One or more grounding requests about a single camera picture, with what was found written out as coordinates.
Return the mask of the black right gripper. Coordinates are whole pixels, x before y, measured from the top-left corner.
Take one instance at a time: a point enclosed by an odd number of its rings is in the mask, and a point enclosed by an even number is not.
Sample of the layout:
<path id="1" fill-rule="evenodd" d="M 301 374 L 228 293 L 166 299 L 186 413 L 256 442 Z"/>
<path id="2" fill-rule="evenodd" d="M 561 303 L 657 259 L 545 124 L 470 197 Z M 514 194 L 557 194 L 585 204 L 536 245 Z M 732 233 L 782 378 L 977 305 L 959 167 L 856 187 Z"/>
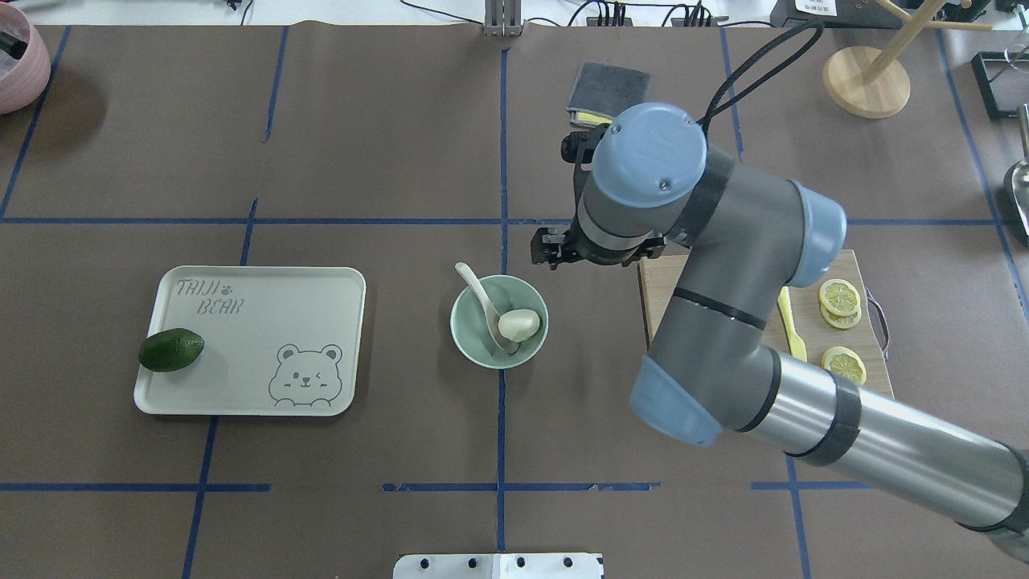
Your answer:
<path id="1" fill-rule="evenodd" d="M 599 225 L 592 216 L 588 202 L 596 200 L 598 188 L 592 182 L 592 173 L 584 168 L 592 164 L 594 153 L 603 138 L 606 125 L 588 131 L 576 131 L 562 141 L 561 155 L 565 162 L 574 165 L 573 193 L 576 215 L 568 231 L 558 228 L 537 228 L 531 239 L 533 265 L 559 266 L 573 261 L 591 261 L 596 265 L 627 267 L 632 261 L 658 259 L 664 253 L 664 237 L 654 233 L 615 236 Z"/>

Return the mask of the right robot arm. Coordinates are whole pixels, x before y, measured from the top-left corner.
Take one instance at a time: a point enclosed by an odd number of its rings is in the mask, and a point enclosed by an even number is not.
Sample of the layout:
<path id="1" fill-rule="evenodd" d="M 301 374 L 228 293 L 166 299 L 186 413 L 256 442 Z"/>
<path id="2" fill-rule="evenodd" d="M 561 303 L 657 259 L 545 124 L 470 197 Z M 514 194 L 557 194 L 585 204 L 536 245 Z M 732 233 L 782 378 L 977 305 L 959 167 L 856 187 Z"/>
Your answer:
<path id="1" fill-rule="evenodd" d="M 761 343 L 780 290 L 823 278 L 847 233 L 833 200 L 737 162 L 667 103 L 570 133 L 576 215 L 541 228 L 533 263 L 627 266 L 688 249 L 629 402 L 650 428 L 709 446 L 761 437 L 918 503 L 1027 560 L 1027 456 Z"/>

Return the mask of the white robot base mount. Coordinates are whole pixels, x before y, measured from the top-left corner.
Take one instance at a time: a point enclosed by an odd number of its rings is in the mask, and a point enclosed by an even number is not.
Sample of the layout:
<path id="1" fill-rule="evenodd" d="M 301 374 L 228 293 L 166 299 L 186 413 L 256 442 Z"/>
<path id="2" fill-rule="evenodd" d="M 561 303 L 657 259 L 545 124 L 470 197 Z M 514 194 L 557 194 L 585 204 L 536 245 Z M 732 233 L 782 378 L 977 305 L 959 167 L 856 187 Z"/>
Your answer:
<path id="1" fill-rule="evenodd" d="M 604 578 L 600 554 L 522 552 L 409 554 L 398 558 L 393 578 Z"/>

